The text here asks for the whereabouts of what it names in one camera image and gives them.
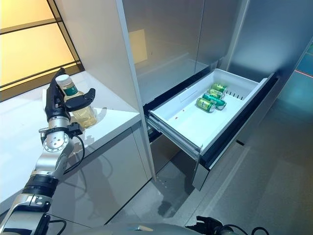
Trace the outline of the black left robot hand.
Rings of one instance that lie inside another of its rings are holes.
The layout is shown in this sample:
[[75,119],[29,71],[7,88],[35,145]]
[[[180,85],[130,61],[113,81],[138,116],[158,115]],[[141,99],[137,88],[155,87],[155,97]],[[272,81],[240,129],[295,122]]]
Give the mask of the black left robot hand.
[[95,89],[90,88],[86,94],[64,101],[65,95],[56,82],[56,78],[60,75],[66,75],[68,77],[66,70],[60,68],[52,78],[49,87],[46,90],[45,113],[47,121],[56,116],[66,117],[70,120],[70,112],[78,111],[91,105],[95,98]]

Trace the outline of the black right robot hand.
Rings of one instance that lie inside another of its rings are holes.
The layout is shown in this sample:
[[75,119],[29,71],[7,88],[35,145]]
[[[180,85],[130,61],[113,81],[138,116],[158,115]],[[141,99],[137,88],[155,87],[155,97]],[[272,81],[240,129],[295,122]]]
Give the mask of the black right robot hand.
[[223,226],[220,221],[212,217],[197,216],[196,219],[197,231],[201,234],[218,235],[218,230]]

